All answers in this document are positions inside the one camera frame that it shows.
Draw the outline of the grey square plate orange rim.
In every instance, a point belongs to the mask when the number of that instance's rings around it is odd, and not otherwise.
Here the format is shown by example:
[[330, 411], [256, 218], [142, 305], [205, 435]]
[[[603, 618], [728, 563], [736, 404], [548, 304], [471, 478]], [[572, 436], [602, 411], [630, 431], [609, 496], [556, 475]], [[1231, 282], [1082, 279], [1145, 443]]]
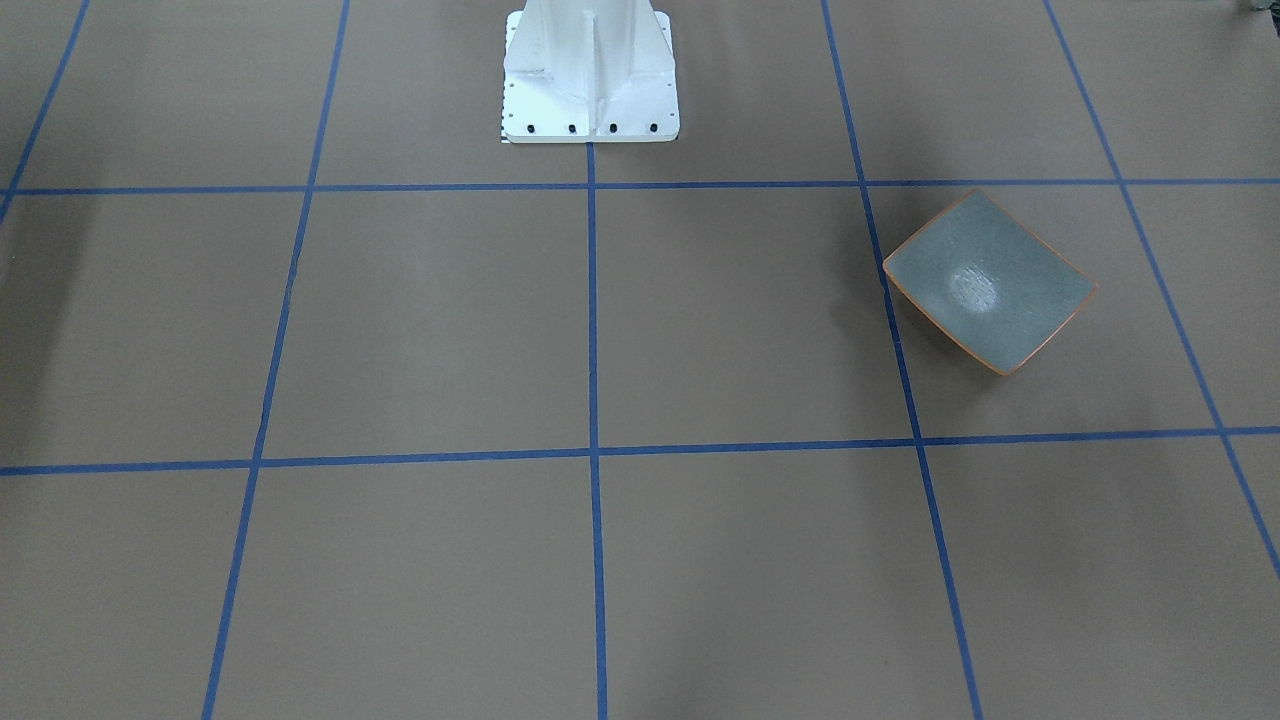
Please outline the grey square plate orange rim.
[[982, 190], [931, 218], [882, 268], [923, 316], [1001, 377], [1019, 372], [1098, 291]]

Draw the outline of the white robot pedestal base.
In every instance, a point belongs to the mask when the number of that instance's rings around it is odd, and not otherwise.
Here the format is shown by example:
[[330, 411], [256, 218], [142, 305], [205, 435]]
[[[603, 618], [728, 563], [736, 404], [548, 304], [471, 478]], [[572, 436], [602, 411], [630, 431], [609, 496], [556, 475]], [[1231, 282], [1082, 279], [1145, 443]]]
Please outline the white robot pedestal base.
[[649, 1], [527, 1], [506, 17], [500, 140], [664, 143], [681, 131], [672, 22]]

